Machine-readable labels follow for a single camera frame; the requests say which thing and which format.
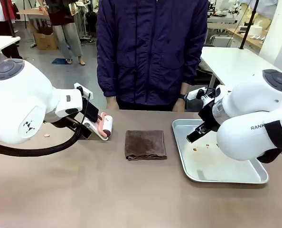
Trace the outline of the person's right hand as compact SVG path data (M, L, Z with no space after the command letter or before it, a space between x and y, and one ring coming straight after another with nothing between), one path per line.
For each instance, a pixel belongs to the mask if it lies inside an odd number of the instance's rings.
M119 110L119 105L117 103L116 97L106 97L107 109L109 110Z

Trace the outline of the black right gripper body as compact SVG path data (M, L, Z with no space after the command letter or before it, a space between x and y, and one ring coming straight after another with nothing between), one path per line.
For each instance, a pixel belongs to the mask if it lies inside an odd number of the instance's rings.
M213 105L214 101L209 102L198 113L199 117L203 121L203 123L198 127L200 133L207 133L209 131L217 132L220 127L220 124L213 116Z

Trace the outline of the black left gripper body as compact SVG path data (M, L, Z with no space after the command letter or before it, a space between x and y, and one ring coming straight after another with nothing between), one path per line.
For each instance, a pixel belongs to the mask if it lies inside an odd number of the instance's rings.
M99 119L98 115L99 109L96 108L89 101L83 101L83 115L93 123L96 123Z

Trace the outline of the person's left hand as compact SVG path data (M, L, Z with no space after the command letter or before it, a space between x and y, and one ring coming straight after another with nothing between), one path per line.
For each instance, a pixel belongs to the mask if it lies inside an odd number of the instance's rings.
M184 112L185 111L185 100L179 98L173 106L173 112Z

